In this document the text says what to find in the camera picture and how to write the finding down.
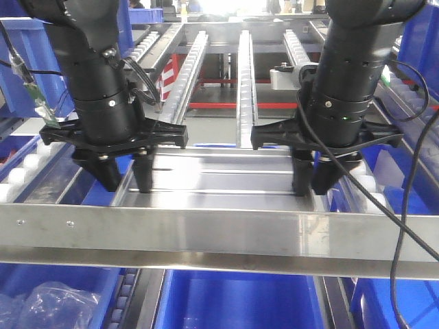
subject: white roller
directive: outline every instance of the white roller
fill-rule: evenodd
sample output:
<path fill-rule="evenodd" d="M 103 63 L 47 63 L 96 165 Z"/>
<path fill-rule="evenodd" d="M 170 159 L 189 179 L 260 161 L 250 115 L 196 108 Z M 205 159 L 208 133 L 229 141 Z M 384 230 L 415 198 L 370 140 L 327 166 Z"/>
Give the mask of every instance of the white roller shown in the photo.
<path fill-rule="evenodd" d="M 372 196 L 377 199 L 379 201 L 380 204 L 382 204 L 383 206 L 386 206 L 387 203 L 385 201 L 385 197 L 384 195 L 382 195 L 381 193 L 371 193 Z M 381 214 L 382 211 L 379 210 L 368 198 L 366 198 L 364 195 L 361 196 L 362 201 L 363 201 L 363 207 L 364 207 L 364 211 L 367 214 Z"/>
<path fill-rule="evenodd" d="M 46 162 L 47 157 L 40 154 L 28 154 L 23 160 L 23 168 L 30 171 L 36 171 Z"/>
<path fill-rule="evenodd" d="M 13 184 L 0 184 L 0 204 L 13 202 L 15 190 L 16 188 Z"/>
<path fill-rule="evenodd" d="M 370 175 L 357 175 L 358 182 L 363 185 L 368 192 L 375 193 L 377 192 L 377 182 L 375 182 L 375 178 Z"/>
<path fill-rule="evenodd" d="M 30 179 L 30 172 L 25 168 L 13 168 L 8 175 L 8 183 L 15 186 L 24 185 Z"/>
<path fill-rule="evenodd" d="M 358 167 L 352 169 L 351 173 L 354 176 L 366 175 L 368 173 L 368 170 L 366 168 L 366 164 L 364 163 L 364 161 L 361 161 Z"/>
<path fill-rule="evenodd" d="M 59 145 L 61 145 L 61 142 L 52 143 L 51 145 L 44 145 L 44 143 L 40 143 L 36 147 L 36 153 L 40 156 L 52 156 L 58 150 Z"/>

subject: stainless steel frame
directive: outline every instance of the stainless steel frame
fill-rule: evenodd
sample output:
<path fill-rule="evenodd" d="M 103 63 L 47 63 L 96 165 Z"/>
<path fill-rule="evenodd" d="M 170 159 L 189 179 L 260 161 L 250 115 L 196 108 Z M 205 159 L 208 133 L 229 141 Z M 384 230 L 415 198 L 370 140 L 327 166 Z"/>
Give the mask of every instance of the stainless steel frame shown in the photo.
<path fill-rule="evenodd" d="M 209 35 L 211 51 L 238 49 L 243 29 L 249 31 L 243 42 L 249 51 L 250 35 L 254 51 L 285 51 L 286 29 L 294 31 L 305 49 L 315 43 L 308 20 L 154 29 L 163 36 L 140 61 L 157 70 L 178 44 L 194 45 L 200 30 Z M 255 104 L 254 98 L 251 113 L 256 113 Z M 129 171 L 113 207 L 1 205 L 0 261 L 388 277 L 398 228 L 383 215 L 318 212 L 324 210 L 322 200 L 319 206 L 312 197 L 292 195 L 288 153 L 163 147 L 149 195 L 137 193 Z M 190 184 L 182 187 L 182 182 Z M 63 199 L 65 194 L 58 192 L 52 202 Z M 437 220 L 411 216 L 408 224 L 439 249 Z M 398 275 L 439 279 L 439 264 L 407 240 Z"/>

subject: blue storage box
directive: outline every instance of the blue storage box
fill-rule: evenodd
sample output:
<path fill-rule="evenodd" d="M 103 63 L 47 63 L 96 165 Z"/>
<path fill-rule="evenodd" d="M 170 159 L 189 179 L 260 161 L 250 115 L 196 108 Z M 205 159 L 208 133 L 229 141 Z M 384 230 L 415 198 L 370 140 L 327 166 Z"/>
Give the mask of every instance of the blue storage box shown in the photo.
<path fill-rule="evenodd" d="M 401 314 L 412 329 L 437 328 L 439 282 L 398 280 Z M 359 279 L 351 305 L 359 328 L 398 329 L 390 303 L 390 281 Z"/>
<path fill-rule="evenodd" d="M 134 49 L 134 41 L 132 40 L 130 14 L 126 0 L 120 0 L 117 24 L 119 26 L 119 50 L 122 57 L 127 57 Z"/>
<path fill-rule="evenodd" d="M 426 5 L 407 22 L 398 59 L 417 68 L 432 95 L 439 99 L 439 7 Z M 401 69 L 418 81 L 409 69 Z"/>
<path fill-rule="evenodd" d="M 17 0 L 0 1 L 0 17 L 25 17 L 27 14 Z"/>
<path fill-rule="evenodd" d="M 312 277 L 168 271 L 155 329 L 323 329 Z"/>
<path fill-rule="evenodd" d="M 131 24 L 162 23 L 163 9 L 132 9 L 130 8 Z"/>
<path fill-rule="evenodd" d="M 43 22 L 29 18 L 2 19 L 2 21 L 12 44 L 30 69 L 59 71 Z M 9 62 L 8 49 L 2 38 L 0 38 L 0 58 Z M 63 77 L 40 74 L 34 76 L 49 105 L 55 108 L 60 99 L 64 98 L 66 85 Z M 12 73 L 11 68 L 3 65 L 0 66 L 0 88 L 8 104 L 0 109 L 0 117 L 38 117 L 34 110 L 34 101 L 23 87 L 23 81 Z M 66 117 L 72 110 L 73 102 L 67 95 L 56 116 Z"/>
<path fill-rule="evenodd" d="M 9 297 L 26 294 L 27 297 L 34 288 L 49 281 L 98 293 L 101 297 L 88 329 L 100 329 L 112 301 L 119 272 L 117 268 L 0 264 L 0 293 Z"/>

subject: metal beam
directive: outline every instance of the metal beam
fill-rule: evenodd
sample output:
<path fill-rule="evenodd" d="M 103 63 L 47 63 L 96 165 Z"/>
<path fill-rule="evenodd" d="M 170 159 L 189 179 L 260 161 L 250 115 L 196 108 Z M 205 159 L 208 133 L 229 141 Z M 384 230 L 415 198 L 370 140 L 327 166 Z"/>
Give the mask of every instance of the metal beam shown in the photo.
<path fill-rule="evenodd" d="M 139 64 L 150 74 L 153 81 L 158 79 L 182 39 L 182 24 L 172 24 L 148 50 L 148 53 L 141 58 Z"/>
<path fill-rule="evenodd" d="M 1 209 L 0 260 L 13 263 L 379 277 L 388 276 L 398 235 L 384 215 L 29 204 Z M 437 217 L 410 216 L 408 225 L 439 249 Z M 127 258 L 116 259 L 124 253 Z M 401 277 L 439 278 L 439 264 L 413 241 L 404 245 L 401 264 Z"/>

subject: cable connector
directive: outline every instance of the cable connector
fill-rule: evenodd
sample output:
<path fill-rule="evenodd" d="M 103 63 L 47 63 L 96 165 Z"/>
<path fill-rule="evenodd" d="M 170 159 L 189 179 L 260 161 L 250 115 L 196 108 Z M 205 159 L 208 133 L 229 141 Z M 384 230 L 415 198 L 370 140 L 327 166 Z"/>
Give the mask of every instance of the cable connector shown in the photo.
<path fill-rule="evenodd" d="M 16 51 L 15 55 L 10 53 L 9 57 L 13 74 L 18 75 L 26 84 L 35 83 L 34 77 L 32 77 L 22 57 Z"/>

